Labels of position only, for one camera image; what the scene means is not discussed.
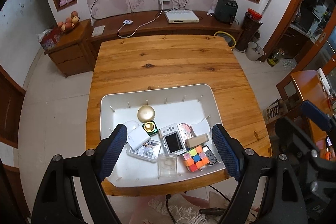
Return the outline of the beige wedge block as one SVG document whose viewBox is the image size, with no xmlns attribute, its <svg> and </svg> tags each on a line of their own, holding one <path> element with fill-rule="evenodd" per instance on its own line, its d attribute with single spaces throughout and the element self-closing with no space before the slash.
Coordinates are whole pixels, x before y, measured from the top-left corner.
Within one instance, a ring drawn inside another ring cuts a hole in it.
<svg viewBox="0 0 336 224">
<path fill-rule="evenodd" d="M 209 141 L 209 137 L 207 134 L 202 134 L 193 138 L 189 138 L 185 141 L 185 145 L 187 148 L 194 148 L 203 143 Z"/>
</svg>

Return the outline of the clear bottle black cap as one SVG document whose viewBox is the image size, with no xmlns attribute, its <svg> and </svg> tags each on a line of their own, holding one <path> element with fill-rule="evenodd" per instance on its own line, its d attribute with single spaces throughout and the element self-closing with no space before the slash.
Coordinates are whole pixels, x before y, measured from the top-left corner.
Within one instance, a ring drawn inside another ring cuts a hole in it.
<svg viewBox="0 0 336 224">
<path fill-rule="evenodd" d="M 175 177 L 177 175 L 177 155 L 161 153 L 158 156 L 159 177 Z"/>
</svg>

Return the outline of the white digital camera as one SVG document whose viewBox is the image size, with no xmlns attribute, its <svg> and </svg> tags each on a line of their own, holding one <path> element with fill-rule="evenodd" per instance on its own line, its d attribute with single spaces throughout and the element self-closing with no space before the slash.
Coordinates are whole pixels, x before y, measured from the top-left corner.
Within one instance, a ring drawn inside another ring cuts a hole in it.
<svg viewBox="0 0 336 224">
<path fill-rule="evenodd" d="M 185 143 L 176 123 L 160 128 L 158 133 L 165 153 L 173 153 L 179 156 L 186 152 Z"/>
</svg>

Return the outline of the white power adapter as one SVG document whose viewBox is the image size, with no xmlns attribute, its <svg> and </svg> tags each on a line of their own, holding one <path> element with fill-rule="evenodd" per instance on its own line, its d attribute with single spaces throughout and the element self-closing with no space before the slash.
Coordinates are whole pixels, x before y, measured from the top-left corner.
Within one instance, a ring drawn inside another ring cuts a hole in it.
<svg viewBox="0 0 336 224">
<path fill-rule="evenodd" d="M 143 129 L 142 126 L 136 127 L 134 130 L 127 134 L 127 143 L 130 145 L 133 151 L 138 150 L 147 141 L 150 140 L 150 136 Z"/>
</svg>

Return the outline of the green gold perfume bottle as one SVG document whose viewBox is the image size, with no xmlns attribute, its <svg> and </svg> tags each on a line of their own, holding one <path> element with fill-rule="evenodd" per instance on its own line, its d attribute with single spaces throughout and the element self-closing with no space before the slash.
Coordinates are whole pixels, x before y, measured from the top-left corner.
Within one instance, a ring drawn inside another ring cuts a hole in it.
<svg viewBox="0 0 336 224">
<path fill-rule="evenodd" d="M 142 125 L 142 127 L 149 136 L 153 136 L 158 133 L 158 129 L 154 121 L 147 121 Z"/>
</svg>

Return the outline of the round gold compact case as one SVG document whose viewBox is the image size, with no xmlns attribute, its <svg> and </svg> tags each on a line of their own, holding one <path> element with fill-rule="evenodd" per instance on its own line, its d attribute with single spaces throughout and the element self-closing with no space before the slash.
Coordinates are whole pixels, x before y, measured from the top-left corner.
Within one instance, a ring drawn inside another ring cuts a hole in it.
<svg viewBox="0 0 336 224">
<path fill-rule="evenodd" d="M 152 121 L 155 118 L 155 110 L 149 105 L 143 105 L 138 109 L 137 118 L 142 123 Z"/>
</svg>

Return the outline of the black car key fob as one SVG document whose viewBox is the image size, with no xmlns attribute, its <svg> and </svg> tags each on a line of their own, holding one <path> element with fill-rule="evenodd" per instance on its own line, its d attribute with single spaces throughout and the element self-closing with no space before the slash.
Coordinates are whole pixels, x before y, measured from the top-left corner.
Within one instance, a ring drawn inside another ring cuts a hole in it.
<svg viewBox="0 0 336 224">
<path fill-rule="evenodd" d="M 203 147 L 203 152 L 205 153 L 205 155 L 209 159 L 209 165 L 214 165 L 214 164 L 217 163 L 216 156 L 213 154 L 213 152 L 209 149 L 209 147 L 207 145 L 205 145 Z"/>
</svg>

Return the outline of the blue right gripper tip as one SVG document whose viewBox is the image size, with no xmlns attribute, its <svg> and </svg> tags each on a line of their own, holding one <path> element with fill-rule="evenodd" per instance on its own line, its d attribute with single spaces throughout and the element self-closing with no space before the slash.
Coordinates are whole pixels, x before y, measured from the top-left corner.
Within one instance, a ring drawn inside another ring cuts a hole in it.
<svg viewBox="0 0 336 224">
<path fill-rule="evenodd" d="M 322 131 L 329 132 L 331 129 L 330 117 L 323 113 L 317 106 L 309 100 L 301 104 L 302 113 L 312 120 Z"/>
</svg>

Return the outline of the clear plastic card box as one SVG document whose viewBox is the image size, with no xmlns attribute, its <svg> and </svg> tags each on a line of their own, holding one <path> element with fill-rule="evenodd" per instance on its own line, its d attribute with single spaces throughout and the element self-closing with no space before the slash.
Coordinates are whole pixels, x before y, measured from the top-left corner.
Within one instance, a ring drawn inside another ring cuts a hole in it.
<svg viewBox="0 0 336 224">
<path fill-rule="evenodd" d="M 160 150 L 161 142 L 150 139 L 137 150 L 133 150 L 131 147 L 128 147 L 126 153 L 128 156 L 135 157 L 137 159 L 157 162 Z"/>
</svg>

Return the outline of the white round lid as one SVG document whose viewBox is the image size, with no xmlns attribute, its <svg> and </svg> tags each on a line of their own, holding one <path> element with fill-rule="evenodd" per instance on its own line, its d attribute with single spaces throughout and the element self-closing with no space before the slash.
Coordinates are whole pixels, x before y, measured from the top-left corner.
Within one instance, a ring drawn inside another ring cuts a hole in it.
<svg viewBox="0 0 336 224">
<path fill-rule="evenodd" d="M 137 121 L 127 121 L 123 125 L 126 127 L 127 132 L 130 133 L 139 126 L 139 123 Z"/>
</svg>

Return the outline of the white bucket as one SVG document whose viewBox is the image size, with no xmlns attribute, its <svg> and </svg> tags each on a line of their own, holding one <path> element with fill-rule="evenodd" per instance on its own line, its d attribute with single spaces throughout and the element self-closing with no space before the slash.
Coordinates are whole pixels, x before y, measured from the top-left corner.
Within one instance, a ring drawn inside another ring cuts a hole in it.
<svg viewBox="0 0 336 224">
<path fill-rule="evenodd" d="M 264 55 L 264 50 L 260 47 L 258 43 L 249 42 L 245 55 L 250 61 L 257 61 L 260 57 Z"/>
</svg>

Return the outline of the yellow rimmed basket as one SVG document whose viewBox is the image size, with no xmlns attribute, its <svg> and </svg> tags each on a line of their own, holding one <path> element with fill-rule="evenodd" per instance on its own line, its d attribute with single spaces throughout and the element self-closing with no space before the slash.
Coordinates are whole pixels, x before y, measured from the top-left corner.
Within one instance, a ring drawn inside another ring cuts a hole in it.
<svg viewBox="0 0 336 224">
<path fill-rule="evenodd" d="M 229 34 L 227 32 L 224 32 L 224 31 L 217 31 L 217 32 L 215 32 L 214 36 L 218 36 L 218 37 L 223 38 L 227 42 L 230 49 L 235 48 L 236 39 L 231 34 Z"/>
</svg>

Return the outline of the wooden side cabinet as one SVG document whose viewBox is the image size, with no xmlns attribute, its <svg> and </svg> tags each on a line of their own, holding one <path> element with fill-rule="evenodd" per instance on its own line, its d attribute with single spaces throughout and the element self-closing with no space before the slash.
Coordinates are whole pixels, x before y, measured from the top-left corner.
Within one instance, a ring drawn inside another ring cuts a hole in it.
<svg viewBox="0 0 336 224">
<path fill-rule="evenodd" d="M 91 21 L 83 20 L 74 30 L 62 35 L 56 46 L 45 51 L 65 77 L 94 70 L 96 59 L 87 42 L 91 32 Z"/>
</svg>

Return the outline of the red tissue box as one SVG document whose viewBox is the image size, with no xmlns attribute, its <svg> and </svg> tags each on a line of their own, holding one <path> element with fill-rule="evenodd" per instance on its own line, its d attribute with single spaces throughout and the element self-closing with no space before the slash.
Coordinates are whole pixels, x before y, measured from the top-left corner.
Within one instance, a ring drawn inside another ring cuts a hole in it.
<svg viewBox="0 0 336 224">
<path fill-rule="evenodd" d="M 45 51 L 52 49 L 59 42 L 61 38 L 60 28 L 46 29 L 39 35 L 39 44 Z"/>
</svg>

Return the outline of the white paper card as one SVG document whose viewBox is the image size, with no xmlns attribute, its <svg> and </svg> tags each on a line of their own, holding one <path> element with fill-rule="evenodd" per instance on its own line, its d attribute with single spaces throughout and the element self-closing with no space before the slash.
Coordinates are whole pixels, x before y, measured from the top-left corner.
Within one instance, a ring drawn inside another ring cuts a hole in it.
<svg viewBox="0 0 336 224">
<path fill-rule="evenodd" d="M 104 29 L 105 29 L 104 25 L 95 27 L 92 31 L 91 37 L 96 37 L 96 36 L 102 35 L 104 33 Z"/>
</svg>

